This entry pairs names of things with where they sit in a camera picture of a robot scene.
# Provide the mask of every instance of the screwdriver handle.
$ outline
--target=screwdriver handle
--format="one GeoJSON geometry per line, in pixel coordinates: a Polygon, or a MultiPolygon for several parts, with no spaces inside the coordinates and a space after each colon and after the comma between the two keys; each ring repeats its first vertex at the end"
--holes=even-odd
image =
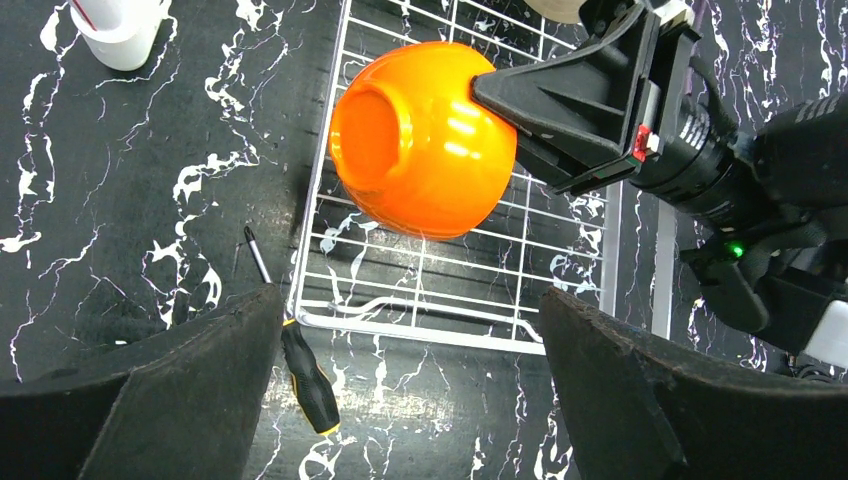
{"type": "Polygon", "coordinates": [[[315,433],[329,435],[335,432],[339,428],[339,407],[333,386],[315,361],[315,354],[306,344],[297,320],[283,322],[280,339],[292,375],[294,395],[306,419],[315,433]]]}

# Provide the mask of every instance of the black marble surface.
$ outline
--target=black marble surface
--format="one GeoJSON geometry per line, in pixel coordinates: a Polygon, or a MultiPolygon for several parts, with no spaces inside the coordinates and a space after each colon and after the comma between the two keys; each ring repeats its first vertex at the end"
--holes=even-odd
{"type": "MultiPolygon", "coordinates": [[[[482,3],[538,20],[520,1],[482,3]]],[[[411,4],[447,15],[441,2],[411,4]]],[[[431,19],[369,5],[372,14],[397,16],[399,33],[440,38],[438,22],[421,28],[431,19]]],[[[717,58],[724,98],[744,126],[844,88],[845,0],[705,5],[699,50],[717,58]]],[[[133,74],[91,56],[65,4],[12,0],[15,17],[0,19],[0,381],[31,380],[120,348],[254,287],[255,268],[238,248],[245,223],[288,293],[341,5],[166,0],[162,8],[153,57],[133,74]]],[[[511,45],[533,41],[509,22],[463,14],[458,22],[473,31],[511,45]]],[[[583,38],[579,27],[545,31],[575,45],[583,38]]],[[[550,42],[543,50],[564,53],[550,42]]],[[[486,53],[498,66],[520,61],[486,53]]],[[[624,192],[616,310],[647,327],[657,203],[624,192]]],[[[533,198],[547,208],[543,196],[533,198]]],[[[328,213],[322,229],[346,215],[328,213]]],[[[552,227],[540,222],[535,231],[557,234],[545,228],[552,227]]],[[[681,248],[703,238],[679,219],[681,248]]],[[[477,247],[468,250],[475,259],[503,258],[477,247]]],[[[675,275],[672,339],[764,368],[768,349],[710,316],[679,262],[675,275]]],[[[478,288],[493,282],[480,280],[478,288]]],[[[332,366],[344,426],[327,438],[312,432],[278,359],[245,478],[578,478],[543,357],[305,335],[332,366]]]]}

